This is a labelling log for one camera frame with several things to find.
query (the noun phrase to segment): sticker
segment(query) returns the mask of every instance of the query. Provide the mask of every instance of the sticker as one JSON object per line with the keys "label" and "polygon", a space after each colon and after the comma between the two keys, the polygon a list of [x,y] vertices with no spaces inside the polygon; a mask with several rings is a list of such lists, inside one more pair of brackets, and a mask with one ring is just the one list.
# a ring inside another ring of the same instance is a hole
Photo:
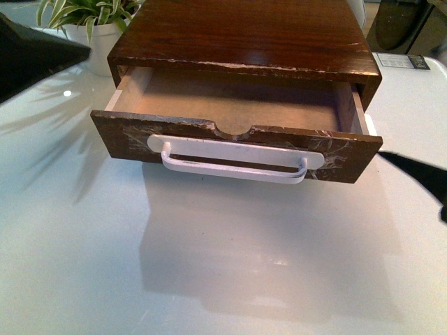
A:
{"label": "sticker", "polygon": [[417,68],[429,70],[423,56],[409,56],[407,54],[377,54],[382,66],[391,68]]}
{"label": "sticker", "polygon": [[410,62],[413,64],[414,68],[417,68],[418,70],[429,70],[427,63],[425,62],[425,59],[423,56],[411,56],[408,55],[408,58],[410,59]]}

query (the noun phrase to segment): drawer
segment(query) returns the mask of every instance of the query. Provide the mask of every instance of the drawer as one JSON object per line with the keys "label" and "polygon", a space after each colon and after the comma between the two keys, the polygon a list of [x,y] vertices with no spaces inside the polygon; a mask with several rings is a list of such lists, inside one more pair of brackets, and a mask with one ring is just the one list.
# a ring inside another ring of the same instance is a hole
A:
{"label": "drawer", "polygon": [[353,183],[382,145],[346,82],[129,67],[91,117],[114,158],[288,184]]}

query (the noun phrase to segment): black object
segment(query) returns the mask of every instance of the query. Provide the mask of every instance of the black object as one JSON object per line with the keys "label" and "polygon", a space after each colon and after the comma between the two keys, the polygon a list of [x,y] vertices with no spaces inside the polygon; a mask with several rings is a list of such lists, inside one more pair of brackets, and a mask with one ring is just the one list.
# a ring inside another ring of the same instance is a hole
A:
{"label": "black object", "polygon": [[371,51],[408,54],[433,8],[427,0],[382,0],[367,36]]}
{"label": "black object", "polygon": [[379,151],[379,155],[409,174],[433,194],[443,205],[441,220],[447,223],[447,171],[388,151]]}
{"label": "black object", "polygon": [[90,48],[9,20],[0,13],[0,103],[89,58]]}

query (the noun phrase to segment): metal handle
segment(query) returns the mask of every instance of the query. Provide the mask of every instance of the metal handle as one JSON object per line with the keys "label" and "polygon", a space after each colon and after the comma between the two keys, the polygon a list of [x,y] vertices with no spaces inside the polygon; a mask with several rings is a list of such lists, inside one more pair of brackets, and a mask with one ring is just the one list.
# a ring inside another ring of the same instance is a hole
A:
{"label": "metal handle", "polygon": [[[163,164],[170,170],[280,184],[297,184],[304,179],[309,168],[316,169],[324,164],[324,157],[320,153],[252,144],[165,135],[151,135],[147,144],[152,151],[161,152]],[[184,161],[172,158],[171,154],[286,166],[298,168],[298,171],[290,173]]]}

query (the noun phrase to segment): wooden top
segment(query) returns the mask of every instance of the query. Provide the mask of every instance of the wooden top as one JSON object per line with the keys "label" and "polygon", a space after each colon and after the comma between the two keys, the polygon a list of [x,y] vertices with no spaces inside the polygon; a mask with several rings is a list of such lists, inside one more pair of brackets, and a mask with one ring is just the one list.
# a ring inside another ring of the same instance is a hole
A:
{"label": "wooden top", "polygon": [[108,60],[358,83],[364,106],[381,80],[346,0],[146,1]]}

